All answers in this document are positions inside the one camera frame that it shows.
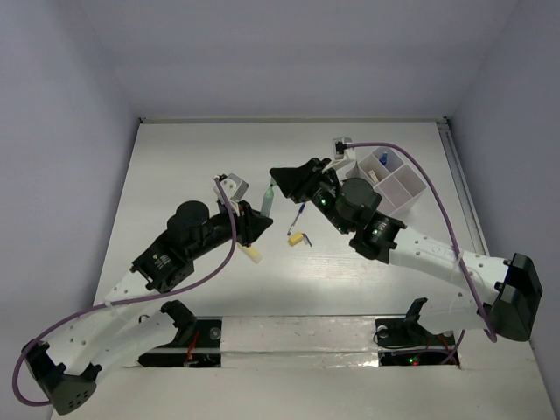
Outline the black handled scissors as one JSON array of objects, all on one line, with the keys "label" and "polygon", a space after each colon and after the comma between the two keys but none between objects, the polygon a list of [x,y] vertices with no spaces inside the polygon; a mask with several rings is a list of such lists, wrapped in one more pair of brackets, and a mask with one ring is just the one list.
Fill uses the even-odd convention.
[{"label": "black handled scissors", "polygon": [[354,177],[356,178],[360,178],[361,177],[361,173],[360,173],[360,167],[358,165],[358,163],[356,162],[354,165]]}]

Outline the blue pen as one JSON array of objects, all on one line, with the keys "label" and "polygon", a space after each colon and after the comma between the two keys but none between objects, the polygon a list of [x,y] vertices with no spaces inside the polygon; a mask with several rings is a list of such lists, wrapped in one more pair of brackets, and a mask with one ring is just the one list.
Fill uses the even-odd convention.
[{"label": "blue pen", "polygon": [[288,231],[287,231],[287,235],[288,235],[288,236],[292,235],[293,229],[294,229],[294,227],[296,226],[299,217],[301,216],[301,214],[302,214],[303,211],[305,210],[305,205],[306,205],[306,203],[301,203],[301,205],[299,206],[299,208],[298,208],[298,210],[297,210],[297,213],[296,213],[296,215],[295,215],[295,217],[294,217],[294,220],[293,220],[292,223],[290,224],[290,227],[289,227],[289,229],[288,229]]}]

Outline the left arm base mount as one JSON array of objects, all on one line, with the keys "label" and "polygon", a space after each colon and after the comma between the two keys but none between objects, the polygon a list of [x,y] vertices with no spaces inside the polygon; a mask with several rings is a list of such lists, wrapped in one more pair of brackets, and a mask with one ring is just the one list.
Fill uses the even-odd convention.
[{"label": "left arm base mount", "polygon": [[168,301],[160,311],[176,328],[173,340],[141,355],[143,368],[220,368],[222,318],[197,318],[179,300]]}]

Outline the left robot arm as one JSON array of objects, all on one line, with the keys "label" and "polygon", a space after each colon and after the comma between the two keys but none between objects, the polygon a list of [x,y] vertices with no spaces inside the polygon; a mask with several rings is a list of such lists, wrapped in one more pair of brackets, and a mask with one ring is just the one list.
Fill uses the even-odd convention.
[{"label": "left robot arm", "polygon": [[195,260],[223,244],[248,247],[273,223],[268,205],[255,210],[239,200],[219,209],[211,215],[200,201],[181,204],[102,303],[49,327],[24,349],[23,363],[59,415],[80,408],[112,367],[191,341],[197,319],[176,296],[186,291],[182,282]]}]

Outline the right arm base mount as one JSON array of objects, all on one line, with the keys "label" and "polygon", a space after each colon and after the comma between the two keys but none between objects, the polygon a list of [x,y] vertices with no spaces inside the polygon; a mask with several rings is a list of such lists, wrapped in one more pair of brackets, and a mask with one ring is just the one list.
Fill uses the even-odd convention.
[{"label": "right arm base mount", "polygon": [[434,335],[418,324],[427,301],[415,299],[404,315],[375,321],[373,342],[381,367],[460,366],[454,335]]}]

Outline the clear blue spray bottle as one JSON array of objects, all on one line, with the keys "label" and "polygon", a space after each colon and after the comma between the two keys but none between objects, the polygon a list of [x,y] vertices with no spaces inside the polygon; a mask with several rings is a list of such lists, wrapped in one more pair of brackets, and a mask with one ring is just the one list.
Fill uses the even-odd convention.
[{"label": "clear blue spray bottle", "polygon": [[383,152],[383,153],[381,154],[380,163],[381,163],[383,166],[386,166],[387,163],[388,163],[388,160],[389,160],[389,154],[388,154],[387,152]]}]

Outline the yellow binder clip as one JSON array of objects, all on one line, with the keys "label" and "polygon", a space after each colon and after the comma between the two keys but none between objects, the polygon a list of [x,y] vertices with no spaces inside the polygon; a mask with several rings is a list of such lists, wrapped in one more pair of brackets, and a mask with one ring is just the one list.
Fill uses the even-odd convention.
[{"label": "yellow binder clip", "polygon": [[290,246],[295,246],[304,241],[305,241],[305,234],[301,232],[296,232],[294,234],[291,234],[288,238],[288,243]]}]

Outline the clear green tube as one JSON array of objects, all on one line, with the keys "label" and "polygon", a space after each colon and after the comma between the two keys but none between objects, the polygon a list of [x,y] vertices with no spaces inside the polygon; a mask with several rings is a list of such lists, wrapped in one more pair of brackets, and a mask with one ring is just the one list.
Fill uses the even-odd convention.
[{"label": "clear green tube", "polygon": [[268,186],[268,188],[266,189],[263,197],[262,197],[262,205],[261,205],[261,209],[260,209],[260,214],[264,217],[269,217],[270,216],[270,211],[271,211],[274,196],[275,196],[274,188],[275,188],[275,186],[273,184],[270,184]]}]

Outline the yellow white glue stick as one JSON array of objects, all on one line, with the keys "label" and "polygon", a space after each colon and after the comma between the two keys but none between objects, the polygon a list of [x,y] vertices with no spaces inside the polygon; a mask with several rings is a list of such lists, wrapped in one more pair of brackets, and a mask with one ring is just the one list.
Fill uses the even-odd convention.
[{"label": "yellow white glue stick", "polygon": [[261,253],[254,247],[244,247],[238,244],[237,248],[253,263],[258,264],[263,259]]}]

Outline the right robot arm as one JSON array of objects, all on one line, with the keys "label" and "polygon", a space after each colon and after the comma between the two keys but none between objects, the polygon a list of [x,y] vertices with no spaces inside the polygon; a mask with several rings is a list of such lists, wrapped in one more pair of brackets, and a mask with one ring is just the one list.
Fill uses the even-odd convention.
[{"label": "right robot arm", "polygon": [[543,295],[534,262],[455,250],[417,232],[377,207],[381,195],[363,178],[339,180],[329,159],[269,171],[285,198],[311,202],[368,260],[422,272],[468,292],[447,310],[429,309],[416,299],[402,322],[404,336],[422,343],[450,330],[485,329],[508,340],[530,339]]}]

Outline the grey white eraser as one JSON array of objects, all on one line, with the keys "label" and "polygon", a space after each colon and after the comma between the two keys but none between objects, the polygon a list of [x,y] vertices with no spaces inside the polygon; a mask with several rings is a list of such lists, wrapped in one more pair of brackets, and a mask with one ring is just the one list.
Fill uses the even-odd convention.
[{"label": "grey white eraser", "polygon": [[372,181],[373,181],[374,183],[377,184],[377,183],[380,182],[380,180],[379,180],[379,178],[377,177],[375,171],[370,170],[370,171],[368,172],[368,175],[369,175],[369,177],[372,179]]}]

